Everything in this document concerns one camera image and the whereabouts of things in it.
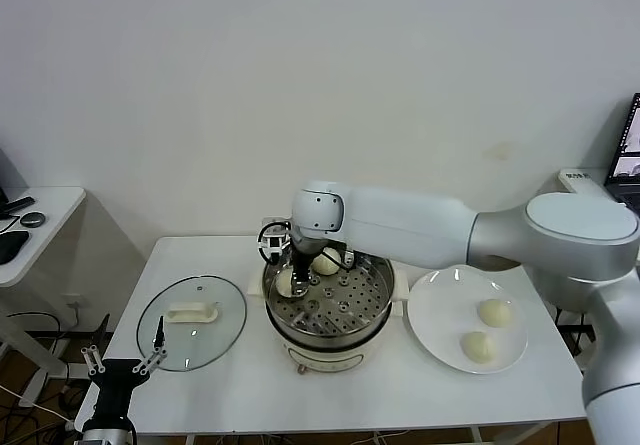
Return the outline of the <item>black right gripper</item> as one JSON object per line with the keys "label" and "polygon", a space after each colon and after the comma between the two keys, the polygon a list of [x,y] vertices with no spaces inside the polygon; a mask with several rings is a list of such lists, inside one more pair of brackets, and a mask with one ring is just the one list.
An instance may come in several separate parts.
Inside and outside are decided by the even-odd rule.
{"label": "black right gripper", "polygon": [[292,260],[303,265],[293,265],[291,275],[291,293],[293,297],[304,296],[310,286],[308,265],[321,254],[321,240],[304,236],[292,236]]}

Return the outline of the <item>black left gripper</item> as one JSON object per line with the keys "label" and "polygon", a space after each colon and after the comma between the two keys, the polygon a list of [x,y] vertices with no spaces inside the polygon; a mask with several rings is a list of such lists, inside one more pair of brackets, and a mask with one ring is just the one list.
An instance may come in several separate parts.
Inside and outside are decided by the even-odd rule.
{"label": "black left gripper", "polygon": [[91,343],[81,349],[88,375],[99,388],[90,419],[91,428],[129,428],[128,411],[133,390],[138,386],[138,375],[150,375],[167,356],[165,349],[164,317],[158,325],[151,353],[139,364],[137,359],[109,358],[102,360],[101,344],[107,333],[110,315],[106,314],[91,336]]}

